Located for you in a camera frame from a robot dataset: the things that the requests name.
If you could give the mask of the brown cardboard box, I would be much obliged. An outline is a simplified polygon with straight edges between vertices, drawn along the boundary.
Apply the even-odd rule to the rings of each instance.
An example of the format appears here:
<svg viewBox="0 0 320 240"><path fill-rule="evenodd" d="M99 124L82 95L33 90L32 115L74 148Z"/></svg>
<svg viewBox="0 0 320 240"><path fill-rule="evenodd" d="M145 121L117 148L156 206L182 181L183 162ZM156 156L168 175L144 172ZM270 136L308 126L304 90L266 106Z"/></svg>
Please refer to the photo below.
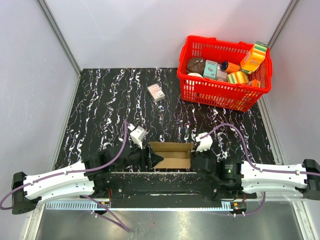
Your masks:
<svg viewBox="0 0 320 240"><path fill-rule="evenodd" d="M149 142L152 150L160 156L160 162L154 169L189 169L191 167L192 143Z"/></svg>

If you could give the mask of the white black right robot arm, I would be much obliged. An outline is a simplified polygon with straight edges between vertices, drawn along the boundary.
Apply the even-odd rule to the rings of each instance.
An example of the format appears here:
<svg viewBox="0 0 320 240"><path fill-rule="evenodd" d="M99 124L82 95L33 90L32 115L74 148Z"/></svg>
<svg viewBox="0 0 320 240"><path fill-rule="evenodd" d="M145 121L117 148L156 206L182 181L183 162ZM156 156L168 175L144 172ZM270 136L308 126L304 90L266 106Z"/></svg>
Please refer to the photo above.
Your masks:
<svg viewBox="0 0 320 240"><path fill-rule="evenodd" d="M190 166L211 183L215 199L255 198L258 193L320 199L320 166L313 159L293 165L257 164L239 159L217 162L211 152L204 151L193 154Z"/></svg>

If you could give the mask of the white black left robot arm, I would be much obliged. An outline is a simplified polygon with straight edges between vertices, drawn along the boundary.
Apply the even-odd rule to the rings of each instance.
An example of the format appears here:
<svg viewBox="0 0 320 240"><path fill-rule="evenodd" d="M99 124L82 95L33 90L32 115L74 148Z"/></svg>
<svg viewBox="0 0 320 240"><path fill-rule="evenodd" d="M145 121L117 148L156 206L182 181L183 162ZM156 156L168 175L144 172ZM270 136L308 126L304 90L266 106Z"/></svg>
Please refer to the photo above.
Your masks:
<svg viewBox="0 0 320 240"><path fill-rule="evenodd" d="M134 172L148 172L163 159L150 145L131 148L126 144L108 147L67 167L40 175L17 172L12 179L11 212L21 215L33 211L39 204L62 198L109 197L112 192L107 180L109 173L127 167Z"/></svg>

